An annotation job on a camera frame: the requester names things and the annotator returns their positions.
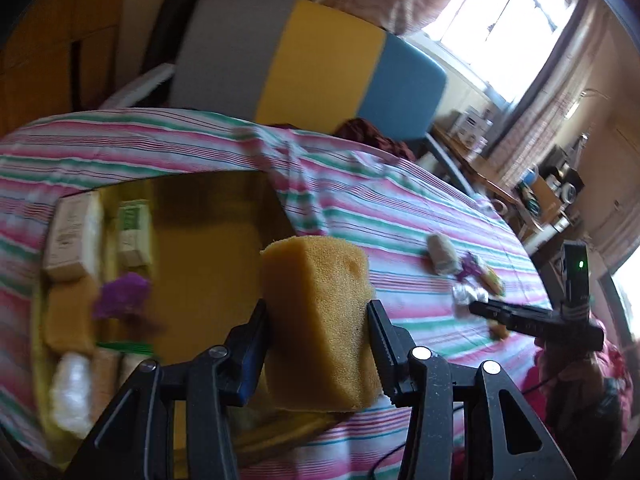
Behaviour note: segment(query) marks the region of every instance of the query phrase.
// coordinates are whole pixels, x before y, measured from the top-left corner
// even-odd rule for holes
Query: windowsill
[[[407,38],[407,43],[410,43],[413,46],[419,48],[425,54],[428,54],[428,56],[438,58],[440,62],[444,63],[452,70],[457,72],[458,75],[462,79],[466,80],[471,86],[486,95],[486,91],[488,89],[487,84],[482,79],[480,79],[467,65],[462,63],[450,52],[442,48],[424,32],[420,31],[417,34],[412,35],[410,38]]]

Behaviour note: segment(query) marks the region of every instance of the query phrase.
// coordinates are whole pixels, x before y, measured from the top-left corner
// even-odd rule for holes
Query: black cable
[[[531,392],[535,392],[538,388],[541,388],[542,386],[547,384],[549,381],[555,379],[557,376],[558,374],[553,375],[551,377],[546,378],[544,381],[540,381],[538,384],[535,384],[534,386],[527,388],[522,392],[522,395],[525,396],[525,395],[529,395]],[[462,410],[462,408],[464,407],[465,407],[464,404],[457,406],[453,409],[452,413],[458,412],[459,410]],[[379,458],[377,462],[373,466],[371,466],[371,468],[369,469],[369,472],[367,473],[367,478],[369,480],[376,480],[376,469],[380,466],[380,464],[382,464],[387,458],[393,455],[393,453],[395,453],[396,451],[400,451],[404,446],[406,446],[406,442],[403,442],[402,444],[400,444],[400,446],[396,446],[391,451],[389,451],[388,453],[384,454],[381,458]]]

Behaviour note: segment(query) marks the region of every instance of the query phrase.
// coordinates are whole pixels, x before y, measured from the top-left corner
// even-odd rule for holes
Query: striped tablecloth
[[[449,278],[434,276],[426,236],[443,232],[460,253],[493,266],[515,303],[548,304],[519,241],[487,202],[420,167],[349,140],[279,130],[186,110],[95,111],[45,118],[0,142],[0,422],[26,447],[47,451],[31,387],[29,309],[47,223],[59,197],[100,184],[166,173],[265,171],[300,235],[349,240],[369,255],[389,317],[418,344],[453,362],[500,362],[516,384],[532,365],[531,338],[488,338],[484,320],[452,314]],[[244,478],[357,478],[401,444],[408,410],[375,406]],[[458,439],[462,412],[455,419]],[[395,476],[401,453],[380,469]]]

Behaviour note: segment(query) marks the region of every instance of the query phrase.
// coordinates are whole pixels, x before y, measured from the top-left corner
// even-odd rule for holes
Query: purple object
[[[105,283],[94,304],[94,319],[121,318],[127,314],[141,316],[151,282],[135,272]]]
[[[462,270],[456,276],[459,282],[464,280],[467,276],[475,276],[476,278],[482,276],[482,269],[478,264],[478,258],[476,258],[474,254],[465,254],[460,259],[460,264],[462,265]]]

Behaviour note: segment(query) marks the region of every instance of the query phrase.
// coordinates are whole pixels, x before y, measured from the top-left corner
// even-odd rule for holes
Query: wall light
[[[609,99],[608,95],[603,94],[602,92],[600,92],[599,90],[596,90],[595,88],[585,88],[582,92],[580,92],[580,95],[578,95],[578,98],[575,100],[574,104],[571,105],[571,108],[569,108],[564,118],[566,120],[571,119],[572,115],[575,114],[575,111],[578,109],[578,106],[580,106],[580,101],[582,101],[582,99],[585,97],[593,97],[593,96],[603,97],[606,100]]]

